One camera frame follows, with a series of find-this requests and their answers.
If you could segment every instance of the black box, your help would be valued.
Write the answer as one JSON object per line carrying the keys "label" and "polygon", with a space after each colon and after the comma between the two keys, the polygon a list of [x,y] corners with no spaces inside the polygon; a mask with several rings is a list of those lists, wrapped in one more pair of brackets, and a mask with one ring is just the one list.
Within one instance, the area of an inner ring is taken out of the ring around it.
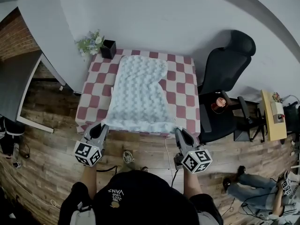
{"label": "black box", "polygon": [[100,47],[102,57],[113,59],[117,52],[116,42],[111,40],[104,40],[103,46],[105,47]]}

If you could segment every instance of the brick wall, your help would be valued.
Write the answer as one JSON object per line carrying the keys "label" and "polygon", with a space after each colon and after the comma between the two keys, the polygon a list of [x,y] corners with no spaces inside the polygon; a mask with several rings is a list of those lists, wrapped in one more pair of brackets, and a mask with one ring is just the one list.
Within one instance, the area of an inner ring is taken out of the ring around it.
{"label": "brick wall", "polygon": [[38,50],[18,8],[0,22],[0,59]]}

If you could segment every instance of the blue jeans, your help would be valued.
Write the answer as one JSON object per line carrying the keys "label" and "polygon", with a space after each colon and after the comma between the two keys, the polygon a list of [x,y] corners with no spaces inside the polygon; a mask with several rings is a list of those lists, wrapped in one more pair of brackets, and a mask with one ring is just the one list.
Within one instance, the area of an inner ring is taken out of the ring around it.
{"label": "blue jeans", "polygon": [[228,187],[227,194],[239,199],[241,202],[246,202],[254,208],[270,209],[268,206],[266,207],[266,201],[271,190],[277,185],[275,181],[259,175],[244,173],[238,178],[238,182],[255,189],[241,187],[237,183],[233,183]]}

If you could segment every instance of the table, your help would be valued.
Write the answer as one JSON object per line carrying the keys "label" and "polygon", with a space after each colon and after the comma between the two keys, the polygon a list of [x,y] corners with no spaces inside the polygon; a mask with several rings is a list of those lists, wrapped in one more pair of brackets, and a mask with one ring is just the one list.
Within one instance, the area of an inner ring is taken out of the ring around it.
{"label": "table", "polygon": [[269,141],[285,139],[287,137],[285,119],[284,122],[274,123],[273,113],[271,109],[271,102],[274,101],[272,93],[266,90],[261,90],[261,96],[262,105],[266,116]]}
{"label": "table", "polygon": [[53,128],[46,127],[21,116],[29,84],[40,61],[42,61],[62,85],[66,85],[66,82],[58,75],[41,50],[6,59],[0,64],[0,115],[11,121],[19,121],[53,133]]}
{"label": "table", "polygon": [[196,72],[193,59],[160,52],[117,49],[112,60],[103,59],[101,54],[92,58],[89,74],[80,98],[76,114],[77,132],[96,121],[102,121],[109,108],[111,88],[114,85],[119,62],[123,56],[141,55],[162,59],[168,63],[167,75],[159,82],[176,124],[198,136],[200,134],[200,112]]}

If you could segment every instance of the chair armrest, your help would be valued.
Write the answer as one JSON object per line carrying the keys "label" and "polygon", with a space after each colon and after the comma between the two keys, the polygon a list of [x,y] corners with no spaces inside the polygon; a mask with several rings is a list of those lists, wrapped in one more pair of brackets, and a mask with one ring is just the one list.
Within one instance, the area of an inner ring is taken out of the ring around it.
{"label": "chair armrest", "polygon": [[250,113],[249,113],[249,109],[247,107],[247,104],[246,104],[245,100],[243,99],[243,97],[239,96],[238,101],[239,101],[240,106],[242,108],[245,119],[248,119],[250,117]]}
{"label": "chair armrest", "polygon": [[204,104],[200,104],[200,123],[205,133],[211,133],[210,119]]}
{"label": "chair armrest", "polygon": [[229,106],[233,104],[232,101],[230,100],[230,98],[228,97],[227,93],[224,90],[221,91],[221,94]]}

